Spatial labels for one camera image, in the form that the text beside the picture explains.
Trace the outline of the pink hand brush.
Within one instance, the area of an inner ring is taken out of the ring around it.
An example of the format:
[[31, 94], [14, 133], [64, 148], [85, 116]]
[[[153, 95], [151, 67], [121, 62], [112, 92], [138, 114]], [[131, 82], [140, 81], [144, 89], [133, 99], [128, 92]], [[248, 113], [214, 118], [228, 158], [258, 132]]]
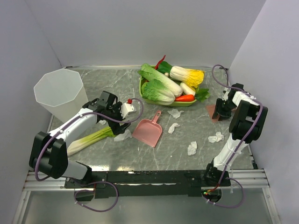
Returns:
[[[216, 122], [219, 121], [218, 120], [219, 117], [216, 118], [216, 119], [212, 119], [212, 115], [213, 115], [213, 112], [214, 112], [214, 107], [215, 107], [215, 105], [208, 105], [208, 106], [206, 106], [206, 110], [207, 110], [208, 115], [209, 115], [210, 119], [212, 120], [212, 122], [216, 123]], [[223, 106], [221, 106], [220, 114], [225, 113], [225, 112], [228, 112], [228, 110], [226, 110], [225, 108], [223, 108]]]

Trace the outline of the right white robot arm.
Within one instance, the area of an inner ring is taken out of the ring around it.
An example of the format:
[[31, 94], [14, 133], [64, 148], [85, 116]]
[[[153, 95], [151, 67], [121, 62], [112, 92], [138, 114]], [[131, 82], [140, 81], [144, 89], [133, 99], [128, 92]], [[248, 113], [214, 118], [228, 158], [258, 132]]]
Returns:
[[236, 83], [224, 90], [222, 98], [216, 100], [213, 119], [231, 119], [229, 138], [220, 153], [207, 165], [204, 181], [209, 186], [220, 186], [228, 177], [232, 163], [242, 150], [261, 135], [268, 108], [256, 102], [245, 92], [243, 84]]

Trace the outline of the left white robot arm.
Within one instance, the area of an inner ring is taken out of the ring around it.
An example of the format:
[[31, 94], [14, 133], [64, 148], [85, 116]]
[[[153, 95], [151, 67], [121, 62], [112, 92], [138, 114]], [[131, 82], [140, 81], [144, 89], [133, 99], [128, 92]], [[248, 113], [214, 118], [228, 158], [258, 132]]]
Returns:
[[101, 120], [108, 122], [114, 135], [124, 133], [130, 125], [124, 119], [135, 111], [132, 101], [126, 103], [118, 101], [116, 95], [103, 91], [99, 98], [85, 103], [82, 109], [62, 126], [45, 133], [39, 132], [33, 142], [29, 159], [29, 166], [38, 176], [42, 172], [47, 177], [58, 179], [69, 177], [75, 179], [80, 187], [86, 188], [92, 182], [92, 169], [82, 163], [68, 159], [67, 148], [86, 129], [97, 124]]

